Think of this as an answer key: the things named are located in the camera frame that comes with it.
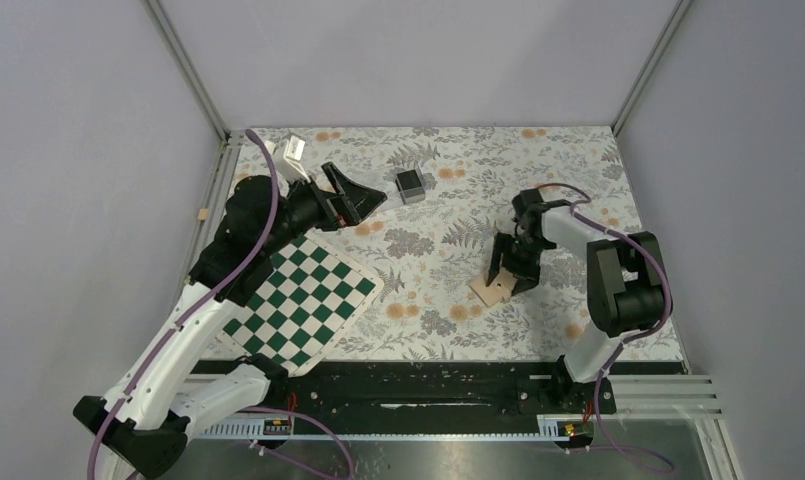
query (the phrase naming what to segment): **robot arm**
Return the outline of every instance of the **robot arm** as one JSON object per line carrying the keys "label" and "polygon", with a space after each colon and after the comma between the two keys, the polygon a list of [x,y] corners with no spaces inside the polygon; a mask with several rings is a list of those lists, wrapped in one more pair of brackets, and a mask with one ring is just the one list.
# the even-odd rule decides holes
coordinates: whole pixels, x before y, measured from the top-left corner
{"label": "robot arm", "polygon": [[[563,247],[586,262],[591,322],[579,341],[558,359],[553,377],[556,391],[552,392],[562,404],[584,405],[598,372],[622,340],[650,329],[661,318],[661,279],[626,242],[576,219],[568,201],[546,202],[539,190],[529,189],[514,197],[512,204],[515,234],[496,234],[484,285],[490,286],[497,277],[510,277],[511,295],[536,287],[543,250]],[[629,236],[663,269],[654,235],[641,232]]]}
{"label": "robot arm", "polygon": [[[291,137],[283,154],[276,157],[277,170],[288,180],[289,192],[286,198],[279,198],[270,234],[246,269],[176,326],[255,247],[271,209],[275,179],[268,176],[248,177],[235,186],[213,242],[190,270],[189,284],[155,339],[104,397],[83,397],[73,411],[96,433],[108,418],[108,410],[124,400],[102,443],[147,478],[165,473],[196,434],[235,411],[261,403],[271,388],[276,390],[272,382],[286,378],[286,371],[270,361],[246,359],[200,390],[178,393],[214,336],[273,273],[272,255],[313,228],[334,231],[358,225],[387,199],[380,191],[352,182],[332,163],[322,169],[334,192],[320,190],[298,163],[303,146],[304,141]],[[126,395],[134,373],[153,350],[158,351],[157,356],[133,392]]]}

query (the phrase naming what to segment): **green square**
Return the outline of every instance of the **green square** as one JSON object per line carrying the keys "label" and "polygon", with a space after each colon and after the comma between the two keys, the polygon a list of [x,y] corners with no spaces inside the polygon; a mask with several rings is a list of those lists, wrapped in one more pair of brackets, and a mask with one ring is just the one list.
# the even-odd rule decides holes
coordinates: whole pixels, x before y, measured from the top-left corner
{"label": "green square", "polygon": [[331,290],[329,290],[325,285],[320,285],[319,287],[315,288],[313,292],[311,292],[311,296],[321,302],[328,298],[329,295],[331,295]]}
{"label": "green square", "polygon": [[297,347],[302,348],[308,343],[308,340],[311,339],[311,336],[308,332],[299,329],[298,332],[294,333],[292,337],[290,337],[290,341],[293,342]]}
{"label": "green square", "polygon": [[293,255],[290,255],[290,261],[296,265],[302,265],[302,262],[304,262],[307,258],[308,256],[305,255],[305,252],[302,250],[296,250],[293,252]]}
{"label": "green square", "polygon": [[317,268],[311,272],[311,276],[322,282],[328,276],[328,269],[322,265],[317,265]]}
{"label": "green square", "polygon": [[284,274],[279,271],[273,272],[272,275],[270,275],[270,278],[267,279],[267,281],[270,282],[274,287],[280,287],[285,280],[287,280],[287,277],[285,277]]}
{"label": "green square", "polygon": [[251,308],[252,310],[255,310],[255,311],[257,311],[259,308],[261,308],[261,305],[263,305],[263,304],[264,304],[264,299],[261,298],[260,295],[258,295],[257,293],[253,293],[252,298],[250,298],[249,301],[246,302],[246,306]]}
{"label": "green square", "polygon": [[287,343],[287,337],[284,335],[275,332],[269,340],[267,340],[267,345],[272,347],[273,350],[279,351],[284,344]]}
{"label": "green square", "polygon": [[345,263],[338,263],[337,266],[334,267],[334,270],[332,270],[332,272],[340,278],[345,277],[346,274],[351,271],[352,268],[349,267],[349,265],[346,265]]}
{"label": "green square", "polygon": [[326,344],[331,337],[334,336],[334,332],[331,331],[330,328],[326,327],[325,325],[321,326],[317,333],[314,334],[314,338],[320,341],[320,343]]}
{"label": "green square", "polygon": [[270,318],[267,319],[267,323],[269,323],[270,326],[275,328],[276,330],[281,328],[281,326],[284,325],[284,322],[286,321],[287,317],[285,317],[284,314],[279,312],[278,310],[276,310],[275,313],[270,315]]}
{"label": "green square", "polygon": [[311,314],[303,310],[302,307],[296,307],[296,311],[293,312],[293,315],[290,315],[290,320],[296,325],[301,326],[310,316]]}
{"label": "green square", "polygon": [[355,312],[355,307],[349,304],[349,302],[343,302],[334,309],[334,313],[340,315],[343,318],[349,318]]}
{"label": "green square", "polygon": [[291,358],[290,361],[295,363],[297,367],[301,367],[302,365],[306,364],[310,359],[311,359],[310,355],[300,351],[296,355],[293,355],[293,358]]}
{"label": "green square", "polygon": [[270,295],[270,298],[267,299],[267,301],[270,302],[275,308],[283,305],[285,300],[287,300],[287,296],[278,290],[276,290],[272,295]]}
{"label": "green square", "polygon": [[302,270],[301,268],[297,268],[295,272],[290,274],[290,280],[296,285],[304,282],[306,278],[308,278],[308,272]]}
{"label": "green square", "polygon": [[321,322],[328,320],[328,317],[330,316],[331,316],[331,309],[326,307],[325,305],[320,305],[319,307],[317,307],[316,310],[314,310],[314,317],[316,317],[316,319]]}
{"label": "green square", "polygon": [[252,337],[249,340],[246,340],[246,343],[243,345],[243,348],[248,350],[249,353],[258,353],[261,351],[261,347],[264,346],[264,342],[261,341],[258,337]]}
{"label": "green square", "polygon": [[352,293],[352,290],[355,289],[352,288],[351,285],[341,282],[334,288],[334,293],[336,293],[340,298],[346,298],[350,293]]}
{"label": "green square", "polygon": [[296,287],[296,290],[293,290],[293,293],[290,294],[290,299],[297,304],[301,304],[306,298],[308,298],[308,292],[302,290],[300,287]]}
{"label": "green square", "polygon": [[316,250],[314,250],[313,252],[311,252],[311,258],[313,258],[314,260],[316,260],[316,261],[317,261],[317,263],[320,263],[320,262],[322,262],[323,260],[325,260],[325,257],[327,257],[327,256],[328,256],[328,252],[326,252],[325,250],[323,250],[323,249],[321,249],[321,248],[319,248],[319,247],[317,247],[317,249],[316,249]]}
{"label": "green square", "polygon": [[261,325],[264,324],[263,319],[257,315],[252,315],[249,320],[246,320],[246,328],[253,332],[257,332]]}
{"label": "green square", "polygon": [[222,327],[222,330],[229,335],[234,335],[235,333],[237,333],[237,330],[240,330],[240,325],[243,325],[242,323],[240,323],[240,320],[232,318],[231,321],[229,321],[224,327]]}
{"label": "green square", "polygon": [[368,295],[374,288],[375,283],[364,278],[360,282],[358,282],[358,286],[355,287],[355,290],[363,293],[364,295]]}

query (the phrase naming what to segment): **shiny metal surface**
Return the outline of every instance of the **shiny metal surface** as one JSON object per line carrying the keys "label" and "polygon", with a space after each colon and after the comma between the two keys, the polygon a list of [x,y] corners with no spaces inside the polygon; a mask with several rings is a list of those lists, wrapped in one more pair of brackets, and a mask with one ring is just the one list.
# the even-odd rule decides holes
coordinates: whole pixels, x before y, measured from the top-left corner
{"label": "shiny metal surface", "polygon": [[[672,459],[678,472],[666,478],[710,478],[692,425],[684,420],[630,420],[606,424],[622,444],[653,448]],[[166,480],[312,479],[285,462],[259,457],[245,442],[191,442]],[[290,442],[280,451],[329,473],[343,475],[346,461],[332,442]],[[654,479],[616,452],[565,455],[546,443],[510,442],[353,442],[355,478],[366,480],[492,480],[499,478]],[[641,458],[650,465],[652,459]]]}

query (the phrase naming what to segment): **tabletop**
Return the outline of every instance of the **tabletop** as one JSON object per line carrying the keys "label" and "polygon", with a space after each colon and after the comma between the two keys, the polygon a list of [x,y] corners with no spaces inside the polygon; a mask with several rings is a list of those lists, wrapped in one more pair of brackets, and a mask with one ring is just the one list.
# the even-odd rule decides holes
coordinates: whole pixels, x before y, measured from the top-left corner
{"label": "tabletop", "polygon": [[[344,175],[394,165],[417,165],[423,174],[422,202],[373,214],[355,228],[316,233],[384,281],[329,360],[555,360],[590,320],[584,262],[564,249],[545,251],[540,285],[492,308],[468,286],[486,268],[494,234],[513,228],[511,199],[543,183],[569,183],[593,198],[581,209],[587,216],[641,230],[608,127],[255,131],[279,145],[291,133],[305,139],[302,163],[318,183],[320,165],[329,161]],[[247,142],[232,186],[259,174],[268,174],[266,163]],[[555,187],[542,193],[546,200],[574,198]],[[672,322],[629,344],[621,358],[681,360]]]}

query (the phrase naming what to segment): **checkerboard pattern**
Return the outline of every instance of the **checkerboard pattern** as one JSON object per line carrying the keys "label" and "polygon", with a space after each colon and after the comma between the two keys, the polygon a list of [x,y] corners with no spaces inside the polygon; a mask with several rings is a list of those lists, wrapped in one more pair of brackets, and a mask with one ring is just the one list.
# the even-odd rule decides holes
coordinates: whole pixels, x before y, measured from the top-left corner
{"label": "checkerboard pattern", "polygon": [[220,337],[230,337],[246,354],[273,359],[295,377],[328,354],[382,282],[316,239],[299,238],[272,262],[273,274]]}

